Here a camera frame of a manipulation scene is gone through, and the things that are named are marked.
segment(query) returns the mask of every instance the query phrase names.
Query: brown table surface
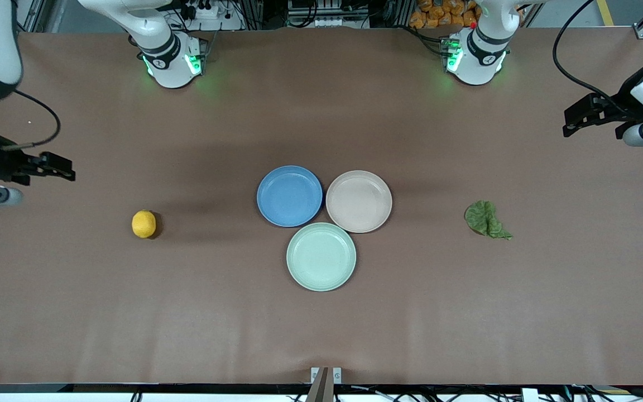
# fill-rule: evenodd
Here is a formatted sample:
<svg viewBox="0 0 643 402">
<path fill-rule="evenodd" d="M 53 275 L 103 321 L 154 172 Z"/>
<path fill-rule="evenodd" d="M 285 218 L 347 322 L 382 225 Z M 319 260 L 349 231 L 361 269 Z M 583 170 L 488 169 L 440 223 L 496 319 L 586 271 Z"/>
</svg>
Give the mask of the brown table surface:
<svg viewBox="0 0 643 402">
<path fill-rule="evenodd" d="M 64 125 L 42 150 L 78 180 L 33 178 L 0 208 L 0 382 L 297 382 L 330 365 L 346 382 L 643 384 L 643 149 L 613 125 L 562 137 L 587 91 L 554 68 L 556 33 L 519 31 L 484 87 L 403 31 L 222 33 L 179 90 L 125 35 L 21 36 L 21 89 Z M 570 30 L 560 57 L 614 93 L 643 41 Z M 0 102 L 13 140 L 52 127 Z M 338 290 L 297 285 L 296 229 L 257 211 L 286 164 L 325 188 L 370 170 L 393 191 Z M 513 240 L 470 231 L 477 199 Z M 133 236 L 139 209 L 163 216 L 158 239 Z"/>
</svg>

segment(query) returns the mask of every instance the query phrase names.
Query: lemon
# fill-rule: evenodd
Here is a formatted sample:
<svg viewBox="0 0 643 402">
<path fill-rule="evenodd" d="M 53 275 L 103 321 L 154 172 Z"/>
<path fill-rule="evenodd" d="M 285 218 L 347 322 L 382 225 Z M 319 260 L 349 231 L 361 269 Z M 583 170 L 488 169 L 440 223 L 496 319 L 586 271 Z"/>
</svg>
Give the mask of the lemon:
<svg viewBox="0 0 643 402">
<path fill-rule="evenodd" d="M 155 215 L 147 209 L 138 211 L 133 216 L 131 226 L 133 227 L 133 233 L 141 239 L 151 237 L 155 233 Z"/>
</svg>

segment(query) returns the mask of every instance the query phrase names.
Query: black cable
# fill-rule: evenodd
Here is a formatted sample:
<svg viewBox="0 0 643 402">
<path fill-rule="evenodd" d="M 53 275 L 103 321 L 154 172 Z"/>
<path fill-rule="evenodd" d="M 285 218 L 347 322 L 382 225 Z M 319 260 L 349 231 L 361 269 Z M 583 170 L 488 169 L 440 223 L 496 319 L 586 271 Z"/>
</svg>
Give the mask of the black cable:
<svg viewBox="0 0 643 402">
<path fill-rule="evenodd" d="M 490 394 L 490 392 L 485 391 L 482 387 L 476 387 L 476 391 L 480 391 L 481 394 L 487 396 L 490 399 L 495 399 L 496 402 L 500 402 L 500 394 Z"/>
<path fill-rule="evenodd" d="M 13 151 L 13 150 L 25 150 L 26 148 L 38 147 L 39 145 L 48 144 L 49 142 L 53 141 L 54 138 L 58 137 L 59 132 L 61 132 L 61 119 L 59 119 L 59 115 L 56 114 L 56 112 L 54 112 L 54 110 L 51 109 L 51 107 L 49 107 L 49 105 L 47 105 L 44 102 L 36 99 L 35 97 L 33 97 L 33 96 L 29 95 L 29 94 L 25 94 L 25 93 L 21 92 L 18 89 L 15 89 L 14 92 L 15 92 L 15 94 L 21 95 L 21 96 L 25 97 L 26 99 L 35 102 L 39 106 L 41 106 L 44 109 L 46 109 L 47 112 L 51 113 L 51 116 L 53 116 L 54 120 L 56 120 L 56 130 L 54 130 L 54 134 L 49 135 L 47 138 L 45 138 L 45 139 L 43 139 L 41 141 L 29 142 L 29 143 L 20 144 L 20 145 L 8 145 L 8 146 L 2 147 L 2 150 Z"/>
<path fill-rule="evenodd" d="M 589 393 L 589 389 L 587 389 L 587 387 L 583 387 L 582 391 L 584 391 L 584 394 L 587 396 L 587 402 L 594 402 L 594 398 L 592 397 L 592 394 Z"/>
<path fill-rule="evenodd" d="M 424 399 L 428 400 L 428 402 L 444 402 L 444 400 L 438 397 L 434 389 L 428 389 L 426 391 L 426 389 L 422 387 L 421 391 L 419 391 L 419 394 L 421 394 L 421 396 L 423 396 Z"/>
<path fill-rule="evenodd" d="M 451 399 L 447 400 L 447 402 L 453 402 L 458 397 L 460 397 L 460 395 L 465 394 L 465 391 L 467 391 L 466 387 L 463 387 L 462 389 L 459 389 L 458 392 L 451 397 Z"/>
<path fill-rule="evenodd" d="M 604 399 L 606 402 L 614 402 L 614 400 L 612 400 L 609 397 L 607 397 L 606 392 L 602 392 L 602 391 L 596 389 L 596 387 L 593 387 L 593 386 L 585 386 L 585 387 L 586 387 L 586 389 L 589 389 L 590 391 L 592 391 L 595 394 L 599 395 L 599 397 Z"/>
<path fill-rule="evenodd" d="M 415 28 L 409 28 L 408 26 L 405 26 L 405 25 L 394 25 L 394 26 L 391 26 L 391 28 L 401 28 L 402 30 L 410 33 L 411 35 L 416 36 L 416 38 L 419 38 L 419 39 L 424 40 L 424 41 L 429 41 L 429 42 L 433 42 L 433 43 L 441 43 L 441 39 L 439 39 L 439 38 L 431 38 L 431 36 L 426 36 L 424 34 L 421 34 Z"/>
<path fill-rule="evenodd" d="M 377 15 L 378 13 L 381 13 L 382 11 L 383 11 L 383 10 L 378 10 L 378 11 L 376 11 L 375 13 L 373 13 L 372 15 L 367 14 L 367 17 L 366 17 L 366 18 L 364 18 L 364 21 L 362 21 L 362 26 L 361 26 L 361 28 L 364 28 L 364 24 L 366 23 L 366 21 L 367 21 L 369 18 L 371 18 L 372 16 Z"/>
<path fill-rule="evenodd" d="M 304 21 L 300 25 L 294 25 L 293 23 L 288 21 L 287 24 L 289 26 L 293 26 L 294 28 L 306 28 L 307 26 L 311 25 L 312 22 L 314 22 L 314 18 L 316 18 L 316 13 L 319 9 L 319 6 L 317 5 L 316 0 L 310 0 L 310 1 L 313 3 L 309 5 L 309 13 L 307 13 Z"/>
<path fill-rule="evenodd" d="M 137 389 L 131 396 L 131 402 L 141 402 L 141 400 L 143 400 L 143 392 L 140 392 L 140 389 Z"/>
<path fill-rule="evenodd" d="M 232 2 L 232 5 L 234 6 L 234 9 L 237 10 L 237 12 L 239 13 L 239 16 L 244 18 L 244 22 L 247 24 L 245 29 L 247 31 L 250 31 L 250 26 L 255 26 L 255 25 L 253 25 L 253 23 L 250 22 L 250 20 L 247 18 L 247 15 L 245 15 L 245 13 L 242 12 L 242 7 L 237 2 Z"/>
<path fill-rule="evenodd" d="M 438 56 L 450 56 L 450 55 L 452 55 L 451 53 L 446 52 L 446 51 L 436 50 L 433 47 L 431 47 L 429 44 L 426 43 L 426 41 L 429 41 L 429 42 L 438 44 L 438 43 L 441 42 L 441 39 L 436 39 L 436 38 L 431 38 L 430 36 L 421 35 L 420 33 L 418 33 L 418 31 L 413 30 L 412 28 L 408 28 L 408 26 L 405 26 L 405 25 L 395 25 L 394 28 L 401 28 L 402 30 L 410 33 L 411 35 L 416 36 L 416 38 L 418 38 L 421 41 L 423 46 L 426 46 L 426 49 L 431 51 L 431 53 L 433 53 L 433 54 L 436 54 Z"/>
<path fill-rule="evenodd" d="M 180 23 L 182 23 L 182 25 L 183 25 L 183 31 L 184 31 L 186 34 L 189 34 L 189 33 L 190 33 L 190 31 L 188 30 L 187 23 L 185 23 L 185 20 L 183 20 L 183 16 L 182 16 L 182 15 L 180 15 L 180 13 L 178 12 L 178 9 L 177 9 L 177 8 L 175 8 L 174 6 L 173 6 L 173 11 L 175 11 L 175 13 L 176 13 L 176 15 L 178 16 L 178 18 L 180 18 Z"/>
<path fill-rule="evenodd" d="M 574 11 L 574 14 L 569 17 L 569 20 L 567 20 L 567 22 L 565 22 L 564 25 L 562 26 L 561 30 L 559 30 L 559 33 L 557 34 L 557 38 L 554 39 L 554 45 L 552 46 L 552 61 L 554 61 L 554 65 L 557 67 L 557 69 L 559 69 L 559 72 L 561 72 L 562 75 L 567 77 L 570 81 L 574 82 L 575 84 L 581 85 L 592 92 L 597 93 L 599 96 L 603 97 L 607 102 L 609 102 L 613 107 L 616 107 L 618 111 L 626 114 L 627 116 L 638 117 L 634 113 L 620 107 L 620 105 L 618 105 L 617 102 L 615 102 L 615 100 L 612 99 L 612 97 L 610 97 L 610 95 L 606 94 L 601 89 L 595 87 L 594 85 L 588 84 L 587 82 L 582 81 L 581 79 L 577 78 L 576 76 L 573 76 L 572 74 L 569 74 L 569 72 L 567 72 L 567 70 L 561 66 L 561 64 L 559 63 L 559 59 L 557 59 L 557 45 L 559 45 L 559 40 L 562 38 L 564 31 L 567 30 L 567 27 L 570 25 L 570 23 L 572 23 L 572 21 L 574 21 L 575 18 L 577 18 L 579 13 L 581 13 L 585 8 L 587 8 L 587 6 L 589 6 L 590 3 L 592 2 L 594 2 L 594 0 L 587 0 L 579 8 L 577 8 L 577 11 Z"/>
<path fill-rule="evenodd" d="M 397 397 L 394 398 L 394 402 L 399 402 L 399 400 L 404 396 L 410 396 L 416 402 L 421 402 L 418 398 L 416 398 L 414 394 L 411 394 L 411 392 L 406 392 L 404 394 L 398 395 Z"/>
</svg>

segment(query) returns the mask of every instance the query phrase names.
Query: green led light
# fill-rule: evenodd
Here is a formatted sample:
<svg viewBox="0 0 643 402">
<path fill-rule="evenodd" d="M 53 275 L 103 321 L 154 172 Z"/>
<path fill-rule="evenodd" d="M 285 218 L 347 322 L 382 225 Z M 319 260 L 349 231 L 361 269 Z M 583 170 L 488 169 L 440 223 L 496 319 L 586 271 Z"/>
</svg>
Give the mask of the green led light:
<svg viewBox="0 0 643 402">
<path fill-rule="evenodd" d="M 495 69 L 495 72 L 500 71 L 502 69 L 502 61 L 505 60 L 505 56 L 507 55 L 507 51 L 503 51 L 502 56 L 500 56 L 500 60 L 498 60 L 498 67 Z"/>
<path fill-rule="evenodd" d="M 463 58 L 463 49 L 459 49 L 456 54 L 451 56 L 450 59 L 448 59 L 448 69 L 450 71 L 456 71 L 458 69 L 458 65 L 460 64 L 461 59 Z"/>
<path fill-rule="evenodd" d="M 186 54 L 185 61 L 187 61 L 188 67 L 190 67 L 190 72 L 193 75 L 200 74 L 202 70 L 200 68 L 200 62 L 197 60 L 197 56 L 188 56 Z"/>
<path fill-rule="evenodd" d="M 150 64 L 148 64 L 148 60 L 146 60 L 145 56 L 143 56 L 143 62 L 145 62 L 145 67 L 148 67 L 148 74 L 153 76 L 153 70 L 150 69 Z"/>
</svg>

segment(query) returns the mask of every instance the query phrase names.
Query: blue plate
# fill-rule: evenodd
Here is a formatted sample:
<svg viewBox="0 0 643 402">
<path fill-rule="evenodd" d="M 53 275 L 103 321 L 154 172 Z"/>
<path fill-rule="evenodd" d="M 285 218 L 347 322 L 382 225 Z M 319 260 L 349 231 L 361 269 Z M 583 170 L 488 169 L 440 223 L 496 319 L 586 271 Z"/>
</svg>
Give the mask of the blue plate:
<svg viewBox="0 0 643 402">
<path fill-rule="evenodd" d="M 262 216 L 277 226 L 300 226 L 319 213 L 322 184 L 301 166 L 278 167 L 257 188 L 257 206 Z"/>
</svg>

